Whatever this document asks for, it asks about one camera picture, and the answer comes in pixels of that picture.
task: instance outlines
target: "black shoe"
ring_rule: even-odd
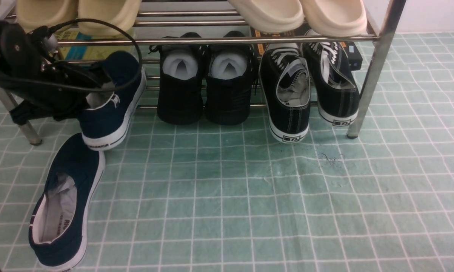
[[[200,38],[189,32],[182,38]],[[202,116],[201,96],[205,45],[150,46],[160,52],[160,94],[158,117],[169,124],[187,125]]]
[[[343,47],[339,43],[305,43],[302,52],[316,85],[320,115],[333,126],[350,125],[358,116],[360,95]]]
[[[230,31],[225,37],[244,37]],[[257,59],[252,45],[210,45],[206,53],[205,116],[220,125],[237,125],[249,117]]]
[[[309,129],[311,91],[306,60],[297,44],[270,44],[262,56],[259,79],[274,138],[301,141]]]

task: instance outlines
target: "shoe box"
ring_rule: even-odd
[[[293,36],[305,36],[306,33],[311,29],[311,27],[304,23],[297,29],[293,31],[287,31],[283,33],[264,33],[258,31],[256,29],[251,28],[251,35],[253,37],[293,37]],[[256,53],[257,56],[260,57],[265,52],[268,43],[260,43],[256,46]],[[351,71],[358,71],[361,69],[361,65],[363,64],[363,57],[358,50],[358,47],[353,42],[341,42],[342,47],[348,54],[349,59],[349,66],[351,67]]]

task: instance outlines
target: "white wall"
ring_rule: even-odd
[[[364,0],[365,6],[381,26],[389,0]],[[454,0],[406,0],[398,32],[454,31]]]

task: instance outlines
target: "canvas sneaker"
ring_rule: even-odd
[[[189,32],[182,38],[200,38]],[[202,80],[205,45],[150,46],[160,52],[158,117],[169,124],[187,125],[203,114]]]
[[[131,54],[117,51],[98,63],[115,86],[132,79],[139,62]],[[89,108],[77,117],[84,143],[92,150],[110,150],[126,137],[132,114],[146,88],[145,71],[136,83],[116,93],[90,93],[86,100]]]
[[[358,116],[360,93],[344,48],[337,42],[304,43],[302,52],[316,86],[319,114],[333,126],[350,125]]]
[[[89,202],[105,164],[104,153],[89,149],[80,133],[57,152],[29,225],[30,246],[47,270],[65,271],[83,259]]]
[[[309,72],[295,43],[272,43],[262,56],[260,85],[267,101],[272,136],[283,143],[301,141],[309,129]]]
[[[244,37],[230,31],[225,37]],[[258,63],[252,45],[210,45],[206,53],[205,116],[215,124],[237,125],[249,117]]]

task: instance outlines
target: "cream slipper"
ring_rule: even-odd
[[[76,19],[77,0],[18,0],[16,15],[25,32],[39,26],[51,27]]]
[[[319,34],[350,37],[366,32],[363,0],[300,0],[309,26]]]
[[[230,5],[258,31],[286,32],[304,22],[299,0],[228,0]]]
[[[128,31],[135,24],[141,0],[79,0],[79,18],[98,19]],[[120,33],[96,23],[79,23],[81,33],[90,36],[117,36]]]

